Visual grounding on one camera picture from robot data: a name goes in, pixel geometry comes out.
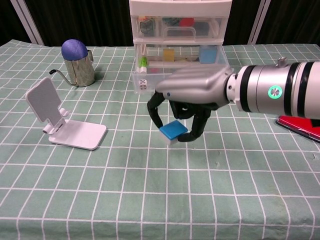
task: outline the blue cube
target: blue cube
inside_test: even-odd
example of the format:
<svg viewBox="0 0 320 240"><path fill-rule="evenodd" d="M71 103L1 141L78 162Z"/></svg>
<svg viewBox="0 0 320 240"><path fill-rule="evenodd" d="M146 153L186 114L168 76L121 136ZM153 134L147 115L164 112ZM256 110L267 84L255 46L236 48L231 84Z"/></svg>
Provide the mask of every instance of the blue cube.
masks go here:
<svg viewBox="0 0 320 240"><path fill-rule="evenodd" d="M199 48L199 61L201 64L214 64L217 57L217 47L214 45L201 45Z"/></svg>
<svg viewBox="0 0 320 240"><path fill-rule="evenodd" d="M168 123L159 128L168 145L177 142L177 137L188 132L188 129L178 120Z"/></svg>

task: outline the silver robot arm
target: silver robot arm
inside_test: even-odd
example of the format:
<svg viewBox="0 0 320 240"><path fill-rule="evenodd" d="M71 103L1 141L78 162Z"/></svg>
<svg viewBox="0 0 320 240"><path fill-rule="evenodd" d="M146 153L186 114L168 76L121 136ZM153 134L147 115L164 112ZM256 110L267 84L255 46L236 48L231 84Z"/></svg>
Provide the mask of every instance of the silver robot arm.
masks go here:
<svg viewBox="0 0 320 240"><path fill-rule="evenodd" d="M192 130L178 137L194 141L211 111L230 102L239 111L312 119L320 126L320 62L249 65L234 73L228 65L199 64L177 70L158 83L147 104L151 119L162 127L158 106L169 100L176 119L193 118Z"/></svg>

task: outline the black curtain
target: black curtain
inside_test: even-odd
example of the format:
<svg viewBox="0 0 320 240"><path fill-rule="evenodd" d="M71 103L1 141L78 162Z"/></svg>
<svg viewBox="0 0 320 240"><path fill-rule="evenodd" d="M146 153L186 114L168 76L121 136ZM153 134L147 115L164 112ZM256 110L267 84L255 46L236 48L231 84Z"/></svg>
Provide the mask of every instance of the black curtain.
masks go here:
<svg viewBox="0 0 320 240"><path fill-rule="evenodd" d="M259 0L233 0L223 45L247 44L254 25Z"/></svg>
<svg viewBox="0 0 320 240"><path fill-rule="evenodd" d="M31 43L10 0L0 0L0 46L10 40Z"/></svg>
<svg viewBox="0 0 320 240"><path fill-rule="evenodd" d="M44 45L132 46L128 0L25 0Z"/></svg>
<svg viewBox="0 0 320 240"><path fill-rule="evenodd" d="M257 44L320 45L320 0L272 0Z"/></svg>

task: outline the yellow object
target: yellow object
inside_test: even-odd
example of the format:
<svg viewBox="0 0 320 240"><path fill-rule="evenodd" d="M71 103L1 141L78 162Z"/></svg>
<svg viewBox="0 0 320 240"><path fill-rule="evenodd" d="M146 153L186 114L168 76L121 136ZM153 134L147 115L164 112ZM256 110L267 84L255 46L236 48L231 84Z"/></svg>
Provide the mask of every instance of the yellow object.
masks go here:
<svg viewBox="0 0 320 240"><path fill-rule="evenodd" d="M174 62L175 61L175 50L170 48L163 49L163 60L165 62Z"/></svg>

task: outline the green indicator light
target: green indicator light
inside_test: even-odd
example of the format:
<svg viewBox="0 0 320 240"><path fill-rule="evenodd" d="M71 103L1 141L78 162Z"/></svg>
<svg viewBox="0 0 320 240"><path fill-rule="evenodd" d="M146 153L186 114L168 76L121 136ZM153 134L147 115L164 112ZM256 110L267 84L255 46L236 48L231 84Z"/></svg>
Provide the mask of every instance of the green indicator light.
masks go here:
<svg viewBox="0 0 320 240"><path fill-rule="evenodd" d="M271 99L278 99L281 97L282 95L282 88L280 86L277 86L277 85L273 85L269 88L269 91L268 91L268 96L269 98Z"/></svg>

